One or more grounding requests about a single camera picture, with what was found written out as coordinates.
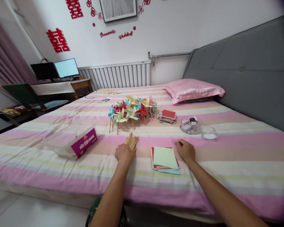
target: black monitor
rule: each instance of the black monitor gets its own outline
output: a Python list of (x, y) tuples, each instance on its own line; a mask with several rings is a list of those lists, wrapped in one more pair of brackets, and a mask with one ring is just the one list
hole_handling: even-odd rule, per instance
[(74, 58), (65, 61), (55, 62), (55, 67), (57, 69), (60, 78), (79, 75), (79, 70)]
[(53, 62), (33, 64), (31, 65), (37, 79), (53, 79), (59, 78), (58, 72), (56, 70), (55, 64)]

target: floor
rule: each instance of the floor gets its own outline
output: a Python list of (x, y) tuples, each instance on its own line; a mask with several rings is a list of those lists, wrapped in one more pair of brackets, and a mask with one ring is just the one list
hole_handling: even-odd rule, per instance
[[(155, 208), (126, 207), (129, 226), (216, 226), (178, 218)], [(88, 209), (0, 190), (0, 227), (85, 226)]]

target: box label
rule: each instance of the box label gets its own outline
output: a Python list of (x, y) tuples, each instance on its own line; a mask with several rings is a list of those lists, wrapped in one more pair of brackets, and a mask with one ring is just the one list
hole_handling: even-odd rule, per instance
[(86, 152), (87, 148), (90, 145), (92, 145), (96, 140), (97, 140), (96, 130), (93, 128), (85, 136), (83, 136), (81, 139), (75, 142), (71, 146), (71, 148), (78, 156), (78, 158), (80, 158), (81, 155), (83, 155), (84, 152)]

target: pink striped bedsheet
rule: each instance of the pink striped bedsheet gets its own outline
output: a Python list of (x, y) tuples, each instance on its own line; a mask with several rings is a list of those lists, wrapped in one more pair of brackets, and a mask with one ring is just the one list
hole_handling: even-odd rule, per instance
[[(163, 86), (115, 89), (118, 95), (98, 90), (56, 111), (0, 135), (0, 181), (69, 193), (104, 193), (117, 165), (118, 144), (129, 132), (139, 136), (137, 158), (127, 177), (125, 198), (135, 203), (189, 208), (200, 214), (216, 212), (187, 165), (179, 157), (175, 140), (185, 139), (195, 146), (196, 159), (257, 215), (272, 220), (284, 217), (284, 132), (256, 121), (217, 102), (172, 104)], [(156, 120), (147, 125), (109, 133), (108, 107), (127, 95), (145, 98), (152, 95), (159, 110), (177, 113), (177, 124)], [(100, 100), (111, 97), (111, 101)], [(202, 125), (212, 125), (218, 141), (204, 141), (201, 135), (188, 135), (180, 120), (196, 115)], [(75, 121), (96, 122), (98, 141), (78, 160), (58, 157), (41, 144), (54, 132)], [(173, 147), (181, 175), (154, 171), (150, 147)]]

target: wooden desk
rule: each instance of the wooden desk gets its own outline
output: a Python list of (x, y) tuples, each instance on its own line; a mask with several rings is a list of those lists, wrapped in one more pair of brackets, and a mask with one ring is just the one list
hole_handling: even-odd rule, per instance
[(76, 99), (79, 99), (78, 98), (78, 94), (77, 94), (77, 90), (81, 89), (81, 88), (88, 88), (88, 90), (92, 93), (92, 87), (91, 87), (91, 84), (90, 84), (90, 80), (84, 80), (84, 81), (79, 81), (77, 83), (71, 83), (71, 86), (73, 87), (74, 89), (74, 96)]
[(52, 95), (62, 93), (72, 93), (76, 99), (78, 99), (77, 90), (81, 88), (88, 88), (92, 92), (90, 85), (91, 79), (82, 79), (74, 81), (65, 81), (62, 83), (48, 83), (48, 84), (36, 84), (32, 85), (32, 88), (37, 95)]

